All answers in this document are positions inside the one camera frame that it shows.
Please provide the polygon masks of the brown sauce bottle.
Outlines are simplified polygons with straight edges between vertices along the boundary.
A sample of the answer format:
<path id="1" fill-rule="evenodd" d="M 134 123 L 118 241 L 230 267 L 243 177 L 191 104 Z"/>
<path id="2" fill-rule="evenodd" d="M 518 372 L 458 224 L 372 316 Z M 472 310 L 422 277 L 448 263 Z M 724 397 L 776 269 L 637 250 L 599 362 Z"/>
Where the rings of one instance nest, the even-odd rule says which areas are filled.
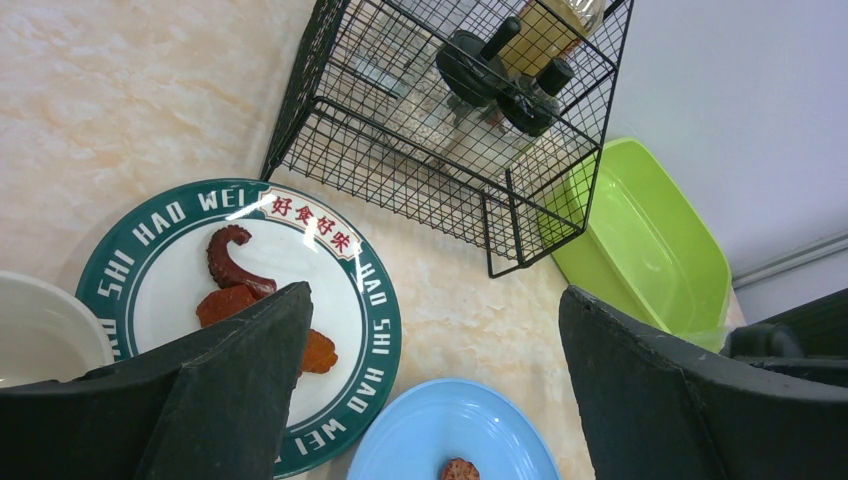
<path id="1" fill-rule="evenodd" d="M 535 76 L 552 58 L 565 58 L 603 22 L 604 0 L 527 1 L 518 12 L 521 31 L 501 51 L 510 75 Z"/>

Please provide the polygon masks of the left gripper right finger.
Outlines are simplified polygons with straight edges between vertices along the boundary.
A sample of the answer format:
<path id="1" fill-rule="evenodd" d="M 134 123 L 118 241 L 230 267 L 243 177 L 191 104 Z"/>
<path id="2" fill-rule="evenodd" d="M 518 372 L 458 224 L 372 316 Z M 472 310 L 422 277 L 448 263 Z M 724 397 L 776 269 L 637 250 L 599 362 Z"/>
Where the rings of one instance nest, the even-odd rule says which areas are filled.
<path id="1" fill-rule="evenodd" d="M 559 330 L 600 479 L 843 479 L 847 363 L 729 358 L 577 286 Z"/>

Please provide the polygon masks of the black-lid shaker jar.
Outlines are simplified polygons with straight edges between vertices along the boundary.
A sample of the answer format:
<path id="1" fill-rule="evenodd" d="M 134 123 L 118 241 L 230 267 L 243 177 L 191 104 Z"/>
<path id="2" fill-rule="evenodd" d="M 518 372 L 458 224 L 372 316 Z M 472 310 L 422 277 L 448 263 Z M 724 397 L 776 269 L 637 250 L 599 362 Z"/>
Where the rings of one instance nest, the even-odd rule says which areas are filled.
<path id="1" fill-rule="evenodd" d="M 500 52 L 520 31 L 516 16 L 505 18 L 487 40 L 456 30 L 426 59 L 388 124 L 426 148 L 447 145 L 469 114 L 494 102 L 507 78 Z"/>
<path id="2" fill-rule="evenodd" d="M 493 104 L 460 123 L 451 150 L 457 162 L 482 176 L 510 167 L 556 123 L 557 96 L 573 77 L 573 69 L 562 58 L 551 59 L 534 76 L 514 77 Z"/>

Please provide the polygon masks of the blue plate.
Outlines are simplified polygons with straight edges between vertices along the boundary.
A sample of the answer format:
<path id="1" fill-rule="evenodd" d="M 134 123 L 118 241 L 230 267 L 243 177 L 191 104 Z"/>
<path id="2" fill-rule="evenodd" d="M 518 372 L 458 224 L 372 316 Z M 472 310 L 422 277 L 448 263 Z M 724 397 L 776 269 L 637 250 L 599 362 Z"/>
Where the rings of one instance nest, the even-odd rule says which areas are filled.
<path id="1" fill-rule="evenodd" d="M 478 382 L 445 378 L 397 397 L 362 438 L 349 479 L 439 479 L 448 463 L 484 479 L 559 479 L 554 457 L 524 412 Z"/>

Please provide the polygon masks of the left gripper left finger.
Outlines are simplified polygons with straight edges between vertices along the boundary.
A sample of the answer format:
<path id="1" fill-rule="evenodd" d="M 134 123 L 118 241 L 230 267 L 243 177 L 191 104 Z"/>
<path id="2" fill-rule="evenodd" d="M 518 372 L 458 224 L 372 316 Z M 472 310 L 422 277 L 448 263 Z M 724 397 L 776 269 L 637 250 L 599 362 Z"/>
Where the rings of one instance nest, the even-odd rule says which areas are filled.
<path id="1" fill-rule="evenodd" d="M 1 392 L 5 479 L 270 479 L 314 306 L 295 282 L 77 379 Z"/>

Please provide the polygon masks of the green plastic basin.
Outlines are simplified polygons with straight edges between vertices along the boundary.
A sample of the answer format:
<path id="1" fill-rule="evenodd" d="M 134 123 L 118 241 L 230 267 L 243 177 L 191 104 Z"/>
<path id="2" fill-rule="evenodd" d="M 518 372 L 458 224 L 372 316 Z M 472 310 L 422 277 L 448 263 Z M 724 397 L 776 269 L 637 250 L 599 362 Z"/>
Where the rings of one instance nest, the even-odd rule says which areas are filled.
<path id="1" fill-rule="evenodd" d="M 552 253 L 567 281 L 661 331 L 719 351 L 731 272 L 687 198 L 633 138 L 607 143 L 544 199 L 547 245 L 566 222 L 583 233 Z"/>

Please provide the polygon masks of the black-lid shaker jar back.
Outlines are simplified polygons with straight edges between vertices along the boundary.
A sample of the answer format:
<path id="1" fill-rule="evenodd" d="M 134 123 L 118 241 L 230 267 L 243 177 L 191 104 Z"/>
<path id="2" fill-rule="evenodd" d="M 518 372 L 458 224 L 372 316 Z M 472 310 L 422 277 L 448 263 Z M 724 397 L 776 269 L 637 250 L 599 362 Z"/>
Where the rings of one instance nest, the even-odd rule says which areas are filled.
<path id="1" fill-rule="evenodd" d="M 426 148 L 447 145 L 469 114 L 494 102 L 507 78 L 500 52 L 520 31 L 516 16 L 505 18 L 487 40 L 456 30 L 426 59 L 388 124 Z"/>

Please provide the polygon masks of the green-rimmed white plate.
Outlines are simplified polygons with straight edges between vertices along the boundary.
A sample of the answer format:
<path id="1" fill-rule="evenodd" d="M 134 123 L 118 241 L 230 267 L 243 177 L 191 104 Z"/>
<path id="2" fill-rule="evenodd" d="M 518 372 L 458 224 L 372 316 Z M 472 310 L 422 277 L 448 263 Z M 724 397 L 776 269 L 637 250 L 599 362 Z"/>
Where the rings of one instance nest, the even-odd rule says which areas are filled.
<path id="1" fill-rule="evenodd" d="M 292 392 L 274 475 L 284 479 L 337 457 L 385 405 L 398 372 L 398 300 L 379 256 L 341 214 L 290 187 L 212 179 L 160 193 L 103 237 L 81 274 L 77 298 L 101 322 L 122 361 L 196 331 L 196 307 L 217 289 L 206 249 L 237 225 L 249 240 L 230 244 L 243 269 L 278 286 L 305 281 L 311 326 L 331 340 L 336 363 L 305 373 Z"/>

